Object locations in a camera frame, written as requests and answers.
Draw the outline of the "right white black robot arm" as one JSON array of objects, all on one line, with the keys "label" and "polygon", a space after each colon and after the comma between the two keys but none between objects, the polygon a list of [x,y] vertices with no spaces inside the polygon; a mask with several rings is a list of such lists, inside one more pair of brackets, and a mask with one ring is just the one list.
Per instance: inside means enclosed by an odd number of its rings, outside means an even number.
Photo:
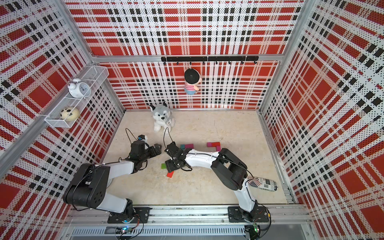
[{"label": "right white black robot arm", "polygon": [[167,145],[165,153],[170,157],[165,162],[169,173],[187,167],[211,169],[228,189],[234,191],[239,207],[246,213],[252,213],[257,208],[257,200],[251,195],[248,185],[247,165],[230,150],[223,148],[219,152],[201,152],[195,149],[181,149],[175,142]]}]

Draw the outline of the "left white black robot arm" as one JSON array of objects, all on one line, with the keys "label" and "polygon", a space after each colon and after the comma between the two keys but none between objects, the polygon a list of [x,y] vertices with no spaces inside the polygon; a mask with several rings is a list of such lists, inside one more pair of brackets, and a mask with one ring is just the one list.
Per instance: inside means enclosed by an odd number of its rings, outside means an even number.
[{"label": "left white black robot arm", "polygon": [[134,215],[132,201],[109,194],[107,189],[113,179],[143,170],[148,159],[162,153],[162,145],[150,146],[143,137],[131,143],[126,159],[98,166],[82,164],[63,195],[64,203],[77,211],[97,209],[131,219]]}]

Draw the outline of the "husky plush toy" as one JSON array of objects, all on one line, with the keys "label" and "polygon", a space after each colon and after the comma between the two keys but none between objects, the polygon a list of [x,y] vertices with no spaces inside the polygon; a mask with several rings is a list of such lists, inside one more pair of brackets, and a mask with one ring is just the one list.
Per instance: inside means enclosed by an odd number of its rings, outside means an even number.
[{"label": "husky plush toy", "polygon": [[172,115],[171,109],[168,105],[163,102],[159,105],[150,104],[150,110],[152,112],[152,117],[155,120],[154,122],[154,132],[159,132],[162,128],[164,131],[171,132],[172,128],[175,125],[175,118]]}]

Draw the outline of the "left green circuit board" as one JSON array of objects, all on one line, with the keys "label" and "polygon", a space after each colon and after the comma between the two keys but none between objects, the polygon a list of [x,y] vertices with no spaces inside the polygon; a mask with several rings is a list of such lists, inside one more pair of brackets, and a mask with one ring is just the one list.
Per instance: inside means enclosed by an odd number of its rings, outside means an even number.
[{"label": "left green circuit board", "polygon": [[130,235],[133,229],[131,227],[116,227],[116,235]]}]

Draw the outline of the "hanging doll with black hat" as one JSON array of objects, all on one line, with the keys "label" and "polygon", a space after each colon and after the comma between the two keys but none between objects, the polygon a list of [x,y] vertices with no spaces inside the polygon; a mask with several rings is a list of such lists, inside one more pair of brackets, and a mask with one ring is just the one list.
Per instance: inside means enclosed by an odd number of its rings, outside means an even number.
[{"label": "hanging doll with black hat", "polygon": [[200,89],[198,85],[202,82],[200,73],[195,69],[187,69],[185,71],[185,86],[184,90],[187,95],[194,95]]}]

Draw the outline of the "cream panda ball toy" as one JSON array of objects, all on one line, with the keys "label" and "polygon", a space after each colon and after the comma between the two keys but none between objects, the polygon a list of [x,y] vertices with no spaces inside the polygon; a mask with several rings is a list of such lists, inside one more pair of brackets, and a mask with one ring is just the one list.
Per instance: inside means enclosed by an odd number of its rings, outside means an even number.
[{"label": "cream panda ball toy", "polygon": [[75,107],[67,107],[61,110],[60,118],[65,121],[73,122],[80,116],[80,111]]}]

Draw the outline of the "white alarm clock on shelf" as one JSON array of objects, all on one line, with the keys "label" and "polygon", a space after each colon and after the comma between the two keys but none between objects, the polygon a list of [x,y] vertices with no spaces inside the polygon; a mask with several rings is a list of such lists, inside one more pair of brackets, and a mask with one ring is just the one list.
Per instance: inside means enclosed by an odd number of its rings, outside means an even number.
[{"label": "white alarm clock on shelf", "polygon": [[76,99],[87,98],[91,95],[91,87],[78,78],[73,79],[68,85],[68,90],[69,94]]}]

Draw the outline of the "striped flag pattern object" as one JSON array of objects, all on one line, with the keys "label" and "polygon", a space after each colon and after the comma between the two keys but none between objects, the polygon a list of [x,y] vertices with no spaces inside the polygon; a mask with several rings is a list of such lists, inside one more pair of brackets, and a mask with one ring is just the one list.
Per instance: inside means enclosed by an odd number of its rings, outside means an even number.
[{"label": "striped flag pattern object", "polygon": [[270,192],[275,192],[278,189],[278,185],[275,181],[260,177],[248,176],[247,183],[253,188],[258,188]]}]

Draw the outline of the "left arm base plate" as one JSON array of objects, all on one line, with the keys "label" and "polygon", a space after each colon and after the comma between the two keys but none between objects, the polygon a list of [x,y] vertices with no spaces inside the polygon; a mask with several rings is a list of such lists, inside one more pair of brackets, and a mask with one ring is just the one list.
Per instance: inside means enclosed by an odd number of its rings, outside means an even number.
[{"label": "left arm base plate", "polygon": [[110,213],[108,224],[128,224],[140,223],[146,224],[150,216],[149,207],[130,207],[126,213]]}]

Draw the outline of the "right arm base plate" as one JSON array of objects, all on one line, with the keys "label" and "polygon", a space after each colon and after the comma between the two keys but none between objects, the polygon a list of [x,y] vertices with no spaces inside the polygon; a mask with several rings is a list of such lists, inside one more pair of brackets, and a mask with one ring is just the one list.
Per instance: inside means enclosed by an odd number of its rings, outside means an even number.
[{"label": "right arm base plate", "polygon": [[239,206],[228,207],[230,223],[268,223],[269,213],[266,207],[258,205],[251,212],[241,209]]}]

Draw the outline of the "black hook rail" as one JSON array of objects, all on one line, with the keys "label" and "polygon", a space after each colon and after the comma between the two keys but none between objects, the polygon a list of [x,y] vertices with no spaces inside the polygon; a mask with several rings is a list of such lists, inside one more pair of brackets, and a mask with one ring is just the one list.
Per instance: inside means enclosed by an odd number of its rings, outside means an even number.
[{"label": "black hook rail", "polygon": [[197,56],[197,57],[161,57],[163,63],[175,62],[257,62],[259,56]]}]

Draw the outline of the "aluminium front rail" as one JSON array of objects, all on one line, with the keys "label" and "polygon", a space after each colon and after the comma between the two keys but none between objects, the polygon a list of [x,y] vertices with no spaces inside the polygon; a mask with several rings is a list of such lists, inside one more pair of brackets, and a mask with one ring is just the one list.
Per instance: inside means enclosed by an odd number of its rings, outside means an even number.
[{"label": "aluminium front rail", "polygon": [[[71,211],[65,221],[61,240],[135,240],[143,239],[240,239],[245,226],[260,226],[260,240],[317,240],[308,210],[299,204],[267,205],[268,223],[230,223],[228,207],[235,205],[138,205],[149,207],[146,224],[108,224],[109,212]],[[131,227],[130,235],[116,235],[116,227]]]}]

